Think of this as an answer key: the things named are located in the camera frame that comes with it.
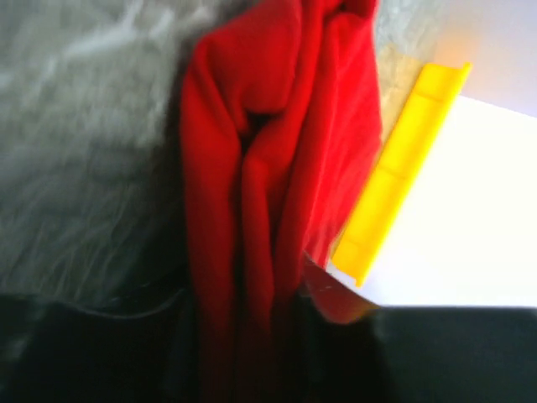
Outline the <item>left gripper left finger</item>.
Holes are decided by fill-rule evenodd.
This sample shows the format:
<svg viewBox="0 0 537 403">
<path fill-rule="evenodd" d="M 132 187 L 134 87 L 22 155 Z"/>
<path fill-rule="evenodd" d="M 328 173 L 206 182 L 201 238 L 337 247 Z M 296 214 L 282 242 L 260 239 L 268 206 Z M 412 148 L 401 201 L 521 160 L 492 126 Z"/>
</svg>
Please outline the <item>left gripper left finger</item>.
<svg viewBox="0 0 537 403">
<path fill-rule="evenodd" d="M 187 290 L 103 310 L 1 298 L 3 402 L 192 402 L 195 366 Z"/>
</svg>

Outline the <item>red t shirt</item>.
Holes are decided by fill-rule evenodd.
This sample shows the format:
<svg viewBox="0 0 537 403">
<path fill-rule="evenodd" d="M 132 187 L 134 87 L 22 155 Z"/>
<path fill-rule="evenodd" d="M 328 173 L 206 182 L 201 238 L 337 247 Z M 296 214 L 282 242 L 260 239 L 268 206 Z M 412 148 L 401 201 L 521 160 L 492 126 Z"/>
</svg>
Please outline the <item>red t shirt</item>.
<svg viewBox="0 0 537 403">
<path fill-rule="evenodd" d="M 300 398 L 294 298 L 380 146 L 374 1 L 262 1 L 205 35 L 180 150 L 203 402 Z"/>
</svg>

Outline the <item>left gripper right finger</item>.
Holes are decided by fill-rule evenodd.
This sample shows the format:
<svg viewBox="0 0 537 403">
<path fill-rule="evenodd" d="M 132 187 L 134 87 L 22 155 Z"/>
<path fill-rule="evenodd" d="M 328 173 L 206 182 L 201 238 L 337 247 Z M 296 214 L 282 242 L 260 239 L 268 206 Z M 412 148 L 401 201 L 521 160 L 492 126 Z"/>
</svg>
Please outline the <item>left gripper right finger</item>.
<svg viewBox="0 0 537 403">
<path fill-rule="evenodd" d="M 536 312 L 381 307 L 305 258 L 295 297 L 309 402 L 533 402 Z"/>
</svg>

